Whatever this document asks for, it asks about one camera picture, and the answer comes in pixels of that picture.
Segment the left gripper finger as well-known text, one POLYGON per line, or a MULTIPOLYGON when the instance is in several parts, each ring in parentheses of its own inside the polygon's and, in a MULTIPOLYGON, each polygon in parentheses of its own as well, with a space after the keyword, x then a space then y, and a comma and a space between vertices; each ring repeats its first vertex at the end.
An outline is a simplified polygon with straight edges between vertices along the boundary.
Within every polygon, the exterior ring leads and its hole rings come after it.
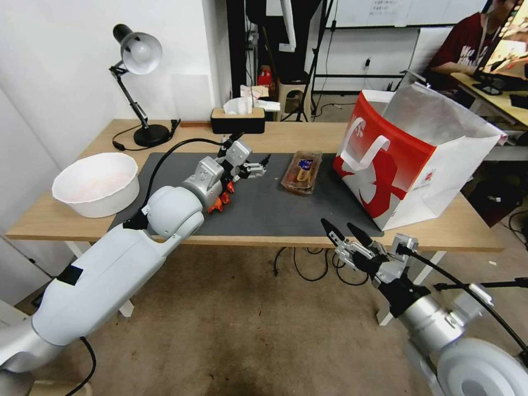
POLYGON ((240 172, 236 176, 236 181, 247 180, 251 178, 259 178, 266 173, 265 168, 240 168, 240 172))
POLYGON ((256 163, 245 162, 243 164, 243 167, 246 169, 247 172, 265 172, 267 169, 267 165, 269 163, 270 157, 271 157, 271 154, 268 154, 259 162, 256 162, 256 163))

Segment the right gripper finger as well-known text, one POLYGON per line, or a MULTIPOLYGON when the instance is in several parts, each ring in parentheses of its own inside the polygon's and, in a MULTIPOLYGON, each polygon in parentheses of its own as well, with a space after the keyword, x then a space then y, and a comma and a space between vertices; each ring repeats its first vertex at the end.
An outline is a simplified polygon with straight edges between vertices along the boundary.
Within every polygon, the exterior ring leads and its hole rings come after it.
POLYGON ((321 224, 327 237, 335 246, 334 252, 339 260, 346 266, 357 268, 353 261, 353 253, 358 250, 360 244, 345 238, 338 228, 325 218, 321 218, 321 224))
POLYGON ((367 264, 368 262, 381 264, 390 261, 383 245, 374 241, 365 231, 351 222, 346 225, 357 240, 357 243, 352 243, 352 246, 348 248, 354 264, 367 264))

